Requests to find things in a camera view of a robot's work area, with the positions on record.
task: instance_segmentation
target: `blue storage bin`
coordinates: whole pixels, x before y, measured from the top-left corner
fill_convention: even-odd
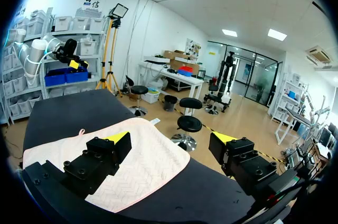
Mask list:
[[[64,84],[66,70],[67,68],[50,70],[44,77],[46,87]]]
[[[84,67],[79,67],[78,70],[84,70],[84,72],[74,72],[74,68],[67,68],[67,72],[65,73],[65,80],[67,83],[78,82],[78,81],[87,81],[88,80],[88,71]]]
[[[288,96],[289,96],[290,98],[295,99],[295,95],[296,95],[296,94],[295,94],[293,91],[289,91]]]
[[[190,77],[192,75],[192,72],[187,72],[187,71],[184,71],[184,70],[178,70],[177,71],[179,74],[181,75],[184,75],[184,76],[187,76],[187,77]]]

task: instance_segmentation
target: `black table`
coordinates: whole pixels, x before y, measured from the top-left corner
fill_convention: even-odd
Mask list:
[[[82,128],[94,132],[132,117],[106,89],[42,100],[32,110],[23,148],[76,136]],[[232,223],[253,202],[236,181],[190,159],[169,183],[119,214],[144,220]]]

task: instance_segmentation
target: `cardboard box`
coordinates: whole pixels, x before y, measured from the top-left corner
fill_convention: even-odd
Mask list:
[[[193,75],[197,75],[200,69],[200,66],[198,64],[190,64],[190,63],[183,63],[177,60],[170,60],[170,68],[177,71],[180,67],[191,67]]]
[[[163,57],[167,59],[175,59],[175,57],[187,59],[189,56],[173,51],[164,51]]]

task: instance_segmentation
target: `glass wall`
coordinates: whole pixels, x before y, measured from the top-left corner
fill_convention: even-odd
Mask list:
[[[230,91],[244,96],[260,104],[268,106],[269,99],[274,92],[278,63],[262,54],[226,44],[208,42],[206,56],[203,59],[203,66],[206,68],[206,75],[209,78],[218,77],[221,62],[234,52],[235,67],[229,70],[230,74],[235,69],[234,80]]]

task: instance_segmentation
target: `yellow black caution tape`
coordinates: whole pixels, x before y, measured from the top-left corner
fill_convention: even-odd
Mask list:
[[[174,108],[174,110],[175,110],[176,112],[180,113],[181,115],[184,115],[184,114],[183,114],[181,111],[179,111],[178,109]],[[210,130],[210,131],[212,131],[212,132],[216,132],[216,133],[217,133],[217,131],[215,131],[214,129],[210,128],[209,126],[206,126],[205,124],[202,124],[202,126],[204,126],[206,129],[208,129],[208,130]],[[276,161],[276,162],[279,162],[279,163],[285,163],[284,160],[279,160],[279,159],[277,159],[277,158],[274,158],[274,157],[272,157],[272,156],[270,156],[270,155],[267,155],[267,154],[265,154],[265,153],[262,153],[262,152],[260,152],[260,151],[258,151],[258,153],[261,154],[261,155],[264,155],[264,156],[266,156],[266,157],[268,157],[268,158],[270,158],[270,159],[272,159],[272,160],[274,160],[274,161]]]

